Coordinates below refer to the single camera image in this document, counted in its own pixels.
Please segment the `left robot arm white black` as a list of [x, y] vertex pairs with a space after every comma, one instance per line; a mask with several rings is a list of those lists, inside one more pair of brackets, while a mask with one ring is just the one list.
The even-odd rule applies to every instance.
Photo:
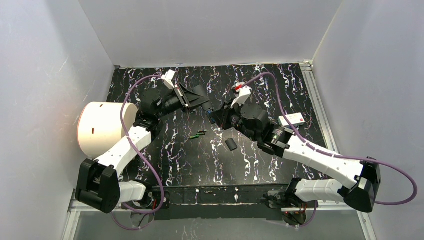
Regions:
[[103, 213], [118, 204], [143, 199], [146, 186], [138, 181], [120, 182], [119, 176], [138, 152], [160, 134], [165, 117], [178, 110], [189, 112], [211, 107], [206, 90], [188, 90], [181, 84], [161, 92], [144, 91], [139, 106], [91, 102], [77, 124], [77, 142], [86, 155], [78, 173], [75, 198]]

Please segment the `black remote battery cover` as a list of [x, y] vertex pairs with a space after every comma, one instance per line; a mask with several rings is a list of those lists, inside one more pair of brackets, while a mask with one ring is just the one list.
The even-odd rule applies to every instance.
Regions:
[[230, 151], [234, 151], [234, 150], [236, 150], [236, 149], [238, 148], [238, 145], [237, 145], [237, 143], [234, 141], [234, 139], [233, 139], [233, 138], [229, 138], [229, 139], [227, 139], [227, 140], [225, 141], [225, 144], [227, 145], [227, 147], [228, 147], [228, 149], [229, 149]]

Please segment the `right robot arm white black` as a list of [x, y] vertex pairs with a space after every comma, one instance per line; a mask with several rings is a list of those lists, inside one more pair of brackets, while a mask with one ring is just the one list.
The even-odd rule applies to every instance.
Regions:
[[342, 159], [336, 152], [303, 142], [292, 129], [280, 126], [256, 103], [243, 106], [225, 104], [219, 110], [206, 110], [211, 123], [222, 130], [234, 128], [255, 142], [263, 152], [311, 167], [330, 178], [294, 178], [284, 193], [290, 201], [334, 201], [371, 213], [381, 183], [380, 167], [372, 159]]

